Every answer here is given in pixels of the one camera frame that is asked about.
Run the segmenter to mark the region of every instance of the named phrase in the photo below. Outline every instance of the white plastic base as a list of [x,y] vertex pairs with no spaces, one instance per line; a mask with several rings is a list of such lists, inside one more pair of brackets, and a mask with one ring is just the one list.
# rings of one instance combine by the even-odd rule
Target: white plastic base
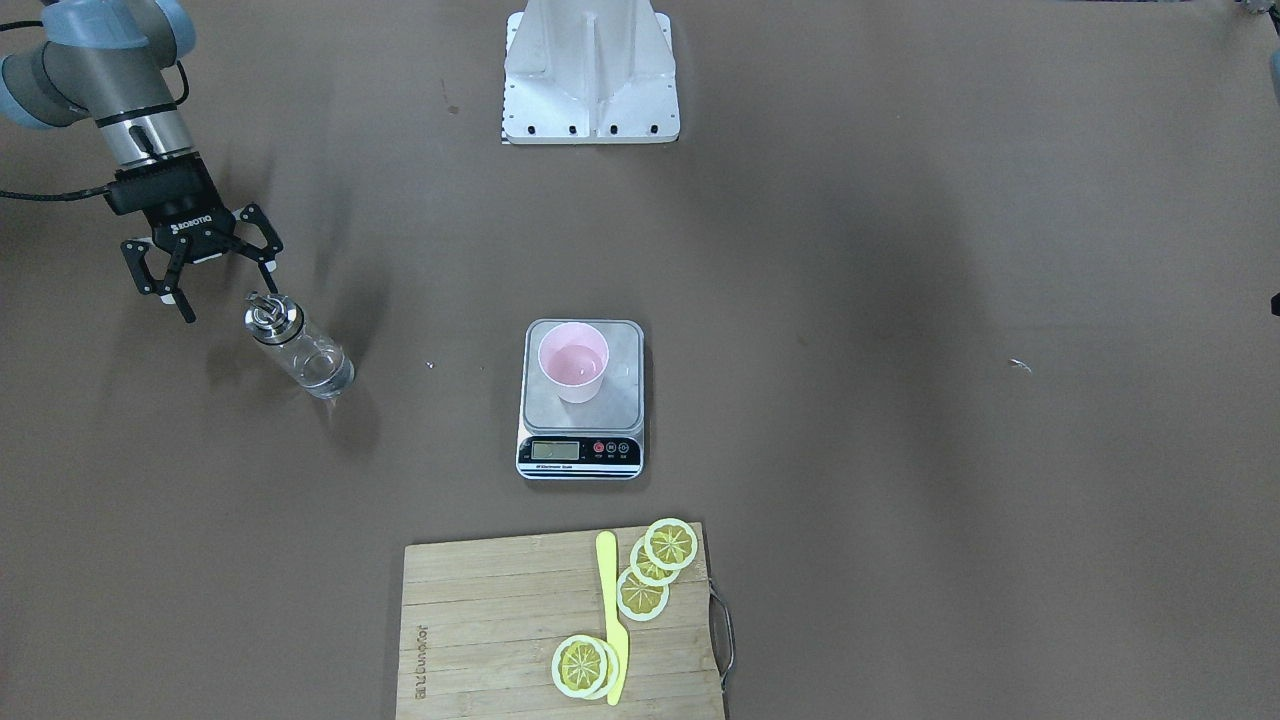
[[680,137],[671,18],[648,0],[530,0],[507,20],[506,70],[503,142]]

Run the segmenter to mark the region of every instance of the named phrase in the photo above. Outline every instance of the cutting board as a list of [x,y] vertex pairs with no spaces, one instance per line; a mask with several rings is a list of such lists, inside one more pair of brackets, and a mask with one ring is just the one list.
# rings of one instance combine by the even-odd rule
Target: cutting board
[[[724,720],[708,618],[703,527],[698,557],[658,618],[634,623],[622,698],[564,697],[552,653],[564,638],[604,637],[599,530],[404,548],[397,720],[593,717]],[[618,571],[645,528],[618,528]]]

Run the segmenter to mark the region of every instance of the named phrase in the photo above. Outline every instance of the lime slice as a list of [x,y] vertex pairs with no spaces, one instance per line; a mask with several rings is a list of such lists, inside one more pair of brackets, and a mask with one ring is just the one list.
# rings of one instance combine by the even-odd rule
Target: lime slice
[[663,518],[645,530],[644,551],[663,570],[684,570],[698,555],[698,536],[689,523]]
[[662,609],[667,607],[668,597],[671,588],[667,585],[655,588],[641,583],[631,568],[623,570],[618,578],[618,610],[637,623],[657,618]]
[[591,638],[591,639],[594,639],[596,642],[596,644],[599,644],[600,648],[604,650],[604,656],[605,656],[609,671],[608,671],[608,674],[607,674],[607,676],[604,679],[604,684],[600,685],[600,689],[598,689],[594,693],[586,696],[586,700],[600,700],[602,697],[609,694],[609,691],[613,689],[613,685],[618,684],[618,670],[621,669],[622,664],[618,661],[618,653],[613,651],[613,646],[611,646],[609,643],[607,643],[607,642],[604,642],[602,639],[596,639],[596,638]]
[[568,697],[584,698],[600,689],[608,679],[608,655],[589,635],[572,635],[552,656],[552,682]]
[[637,580],[646,585],[660,588],[669,585],[680,575],[680,570],[663,570],[654,564],[649,553],[644,551],[644,538],[636,541],[631,548],[631,571]]

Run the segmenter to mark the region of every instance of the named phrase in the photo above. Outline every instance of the yellow knife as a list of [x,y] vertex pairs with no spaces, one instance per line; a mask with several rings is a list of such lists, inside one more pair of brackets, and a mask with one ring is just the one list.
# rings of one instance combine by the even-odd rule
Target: yellow knife
[[604,642],[618,653],[618,682],[608,694],[609,705],[617,705],[622,682],[627,679],[631,635],[618,621],[618,538],[608,530],[595,536],[595,564],[600,568],[600,592],[604,593]]

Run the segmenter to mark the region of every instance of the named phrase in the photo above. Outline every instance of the pink cup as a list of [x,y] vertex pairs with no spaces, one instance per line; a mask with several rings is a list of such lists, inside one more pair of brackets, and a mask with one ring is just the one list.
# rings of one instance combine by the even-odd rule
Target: pink cup
[[600,392],[609,343],[586,323],[561,323],[538,346],[538,366],[564,402],[586,402]]

